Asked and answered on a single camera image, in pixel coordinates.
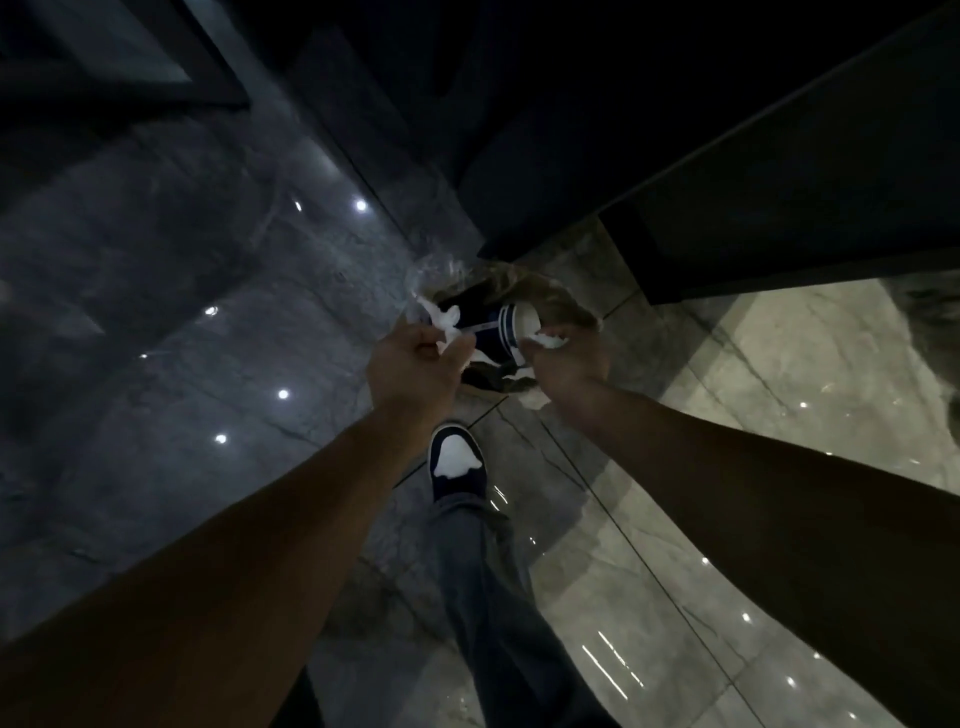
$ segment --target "right arm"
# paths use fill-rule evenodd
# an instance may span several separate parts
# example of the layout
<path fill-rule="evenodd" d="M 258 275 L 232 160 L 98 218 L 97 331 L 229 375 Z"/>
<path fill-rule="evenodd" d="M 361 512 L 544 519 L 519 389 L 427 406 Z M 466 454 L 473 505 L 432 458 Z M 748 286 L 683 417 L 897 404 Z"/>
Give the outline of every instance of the right arm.
<path fill-rule="evenodd" d="M 561 416 L 731 582 L 910 726 L 960 724 L 960 497 L 606 380 L 599 334 L 523 343 Z"/>

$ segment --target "marble floor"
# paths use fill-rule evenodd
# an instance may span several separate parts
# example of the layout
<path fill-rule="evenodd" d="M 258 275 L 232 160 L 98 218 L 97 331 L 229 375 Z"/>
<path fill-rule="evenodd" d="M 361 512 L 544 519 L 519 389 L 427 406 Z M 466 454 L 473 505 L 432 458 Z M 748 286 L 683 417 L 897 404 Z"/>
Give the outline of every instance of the marble floor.
<path fill-rule="evenodd" d="M 15 401 L 26 424 L 6 423 L 0 449 L 5 639 L 363 414 L 364 364 L 405 305 L 406 272 L 479 240 L 396 134 L 347 124 L 332 103 L 310 111 L 319 125 L 305 120 L 218 6 L 189 5 L 252 109 L 138 122 L 0 210 L 0 314 L 16 354 L 3 365 L 11 391 L 29 393 Z M 324 90 L 347 76 L 318 75 L 318 93 L 381 109 L 357 85 Z M 390 174 L 377 175 L 384 155 Z M 889 282 L 653 307 L 595 221 L 523 262 L 604 318 L 615 382 L 960 493 L 948 388 Z M 456 414 L 485 448 L 543 613 L 622 725 L 897 725 L 550 405 L 462 397 Z M 310 670 L 331 726 L 483 722 L 424 567 L 429 499 L 415 464 L 317 641 Z"/>

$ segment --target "sneaker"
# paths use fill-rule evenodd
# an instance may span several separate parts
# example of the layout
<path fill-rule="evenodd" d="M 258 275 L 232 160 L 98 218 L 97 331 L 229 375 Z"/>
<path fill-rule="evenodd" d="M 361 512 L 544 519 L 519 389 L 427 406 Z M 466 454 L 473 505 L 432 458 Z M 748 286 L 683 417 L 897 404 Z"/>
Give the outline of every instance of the sneaker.
<path fill-rule="evenodd" d="M 487 465 L 469 430 L 459 423 L 443 423 L 430 438 L 427 458 L 433 499 L 470 493 L 487 498 Z"/>

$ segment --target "pant leg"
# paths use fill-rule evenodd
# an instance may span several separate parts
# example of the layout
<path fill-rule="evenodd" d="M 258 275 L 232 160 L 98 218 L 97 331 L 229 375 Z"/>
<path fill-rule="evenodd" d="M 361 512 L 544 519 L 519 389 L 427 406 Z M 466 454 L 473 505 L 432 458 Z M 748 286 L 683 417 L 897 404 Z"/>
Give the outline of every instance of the pant leg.
<path fill-rule="evenodd" d="M 616 726 L 534 603 L 510 520 L 468 494 L 427 525 L 457 644 L 491 728 Z"/>

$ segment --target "left arm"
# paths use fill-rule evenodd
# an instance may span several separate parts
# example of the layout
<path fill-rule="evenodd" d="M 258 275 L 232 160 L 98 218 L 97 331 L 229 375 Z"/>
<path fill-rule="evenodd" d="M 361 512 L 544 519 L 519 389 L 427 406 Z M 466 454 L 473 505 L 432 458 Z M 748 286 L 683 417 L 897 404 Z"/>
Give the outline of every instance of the left arm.
<path fill-rule="evenodd" d="M 373 411 L 0 651 L 2 725 L 270 723 L 404 465 L 473 349 L 401 321 L 368 368 Z"/>

